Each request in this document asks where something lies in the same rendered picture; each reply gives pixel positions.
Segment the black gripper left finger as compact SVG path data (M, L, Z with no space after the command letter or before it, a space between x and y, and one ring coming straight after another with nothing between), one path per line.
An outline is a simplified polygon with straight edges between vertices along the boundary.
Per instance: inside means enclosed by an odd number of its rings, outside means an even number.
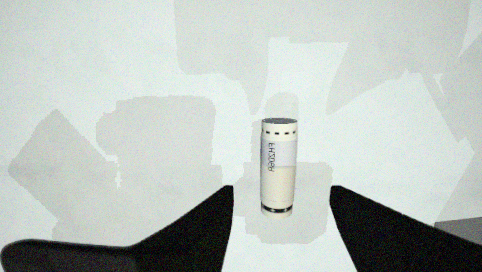
M5 245L0 261L4 272L222 272L233 207L225 185L128 247L22 239Z

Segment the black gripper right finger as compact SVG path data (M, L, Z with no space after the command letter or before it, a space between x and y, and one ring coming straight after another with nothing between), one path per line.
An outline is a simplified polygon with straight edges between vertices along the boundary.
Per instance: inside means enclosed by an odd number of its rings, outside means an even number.
M329 206L357 272L482 272L482 245L344 186L331 187Z

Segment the white cylindrical battery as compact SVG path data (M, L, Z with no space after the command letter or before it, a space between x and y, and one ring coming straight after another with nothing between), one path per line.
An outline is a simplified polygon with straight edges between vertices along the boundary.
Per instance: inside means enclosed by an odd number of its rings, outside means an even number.
M292 214L298 151L298 120L266 118L261 121L261 212L270 219Z

